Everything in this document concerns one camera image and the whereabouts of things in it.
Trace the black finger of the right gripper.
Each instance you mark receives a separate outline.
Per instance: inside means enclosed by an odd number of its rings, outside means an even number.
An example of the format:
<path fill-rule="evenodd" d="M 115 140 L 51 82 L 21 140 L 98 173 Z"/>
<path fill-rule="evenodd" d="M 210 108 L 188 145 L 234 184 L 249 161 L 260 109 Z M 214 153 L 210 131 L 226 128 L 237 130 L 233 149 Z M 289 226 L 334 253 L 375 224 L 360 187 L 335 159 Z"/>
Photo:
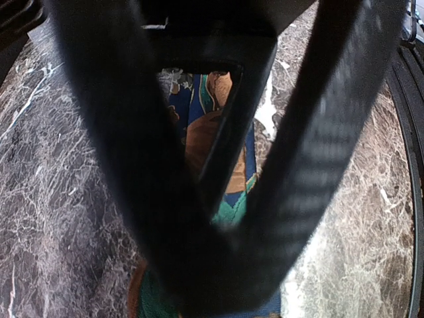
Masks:
<path fill-rule="evenodd" d="M 47 1 L 100 166 L 170 301 L 185 315 L 266 303 L 348 166 L 397 44 L 405 1 L 321 1 L 295 89 L 237 225 L 211 217 L 273 64 L 308 1 Z M 236 85 L 204 166 L 185 156 L 156 74 L 225 70 Z"/>

